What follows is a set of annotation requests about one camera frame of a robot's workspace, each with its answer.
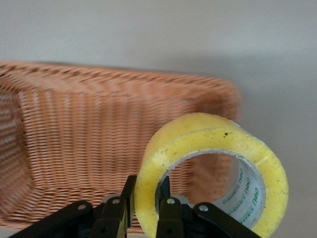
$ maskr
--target tape core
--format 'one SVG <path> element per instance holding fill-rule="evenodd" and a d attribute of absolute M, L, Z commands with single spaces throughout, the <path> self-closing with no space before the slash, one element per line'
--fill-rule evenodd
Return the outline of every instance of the tape core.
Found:
<path fill-rule="evenodd" d="M 262 214 L 265 205 L 265 184 L 259 170 L 246 158 L 231 151 L 207 149 L 195 151 L 172 164 L 159 180 L 156 190 L 156 208 L 159 210 L 159 188 L 170 171 L 185 160 L 202 154 L 227 154 L 238 160 L 238 175 L 233 187 L 221 198 L 212 202 L 247 228 L 252 228 Z"/>

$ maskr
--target screw head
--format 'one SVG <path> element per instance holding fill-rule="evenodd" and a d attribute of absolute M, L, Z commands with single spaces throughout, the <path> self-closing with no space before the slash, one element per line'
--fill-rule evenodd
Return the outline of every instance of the screw head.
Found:
<path fill-rule="evenodd" d="M 174 204 L 175 203 L 175 200 L 173 198 L 169 198 L 167 201 L 166 201 L 168 204 Z"/>
<path fill-rule="evenodd" d="M 86 205 L 85 205 L 85 204 L 79 205 L 79 206 L 77 207 L 78 210 L 83 210 L 83 209 L 85 209 L 85 208 L 86 208 Z"/>
<path fill-rule="evenodd" d="M 116 199 L 114 199 L 114 200 L 112 201 L 112 203 L 113 203 L 113 204 L 118 204 L 118 203 L 120 203 L 120 199 L 116 198 Z"/>
<path fill-rule="evenodd" d="M 200 205 L 199 210 L 201 210 L 202 212 L 206 212 L 208 211 L 208 207 L 206 205 Z"/>

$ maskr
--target gray wall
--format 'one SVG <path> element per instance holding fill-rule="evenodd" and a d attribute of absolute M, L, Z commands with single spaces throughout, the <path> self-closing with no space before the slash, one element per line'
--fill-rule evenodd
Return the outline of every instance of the gray wall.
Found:
<path fill-rule="evenodd" d="M 272 237 L 316 237 L 316 14 L 314 0 L 1 0 L 0 59 L 229 78 L 244 96 L 242 126 L 288 174 Z"/>

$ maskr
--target tape roll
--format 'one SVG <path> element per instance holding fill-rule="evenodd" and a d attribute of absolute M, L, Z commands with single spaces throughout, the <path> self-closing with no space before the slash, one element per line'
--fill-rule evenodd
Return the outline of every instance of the tape roll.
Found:
<path fill-rule="evenodd" d="M 263 238 L 284 216 L 288 201 L 285 171 L 275 154 L 234 122 L 194 113 L 163 126 L 144 153 L 135 187 L 135 210 L 145 235 L 156 236 L 158 185 L 168 172 L 191 157 L 226 153 L 239 161 L 232 190 L 213 204 Z"/>

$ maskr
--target orange wicker basket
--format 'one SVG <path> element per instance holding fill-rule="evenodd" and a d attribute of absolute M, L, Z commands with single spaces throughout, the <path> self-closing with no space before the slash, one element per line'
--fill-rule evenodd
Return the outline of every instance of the orange wicker basket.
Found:
<path fill-rule="evenodd" d="M 0 61 L 0 227 L 25 228 L 80 199 L 98 205 L 138 173 L 165 123 L 192 112 L 235 120 L 239 103 L 219 78 Z M 213 157 L 174 169 L 171 192 L 221 196 L 231 163 Z M 129 232 L 142 233 L 136 219 Z"/>

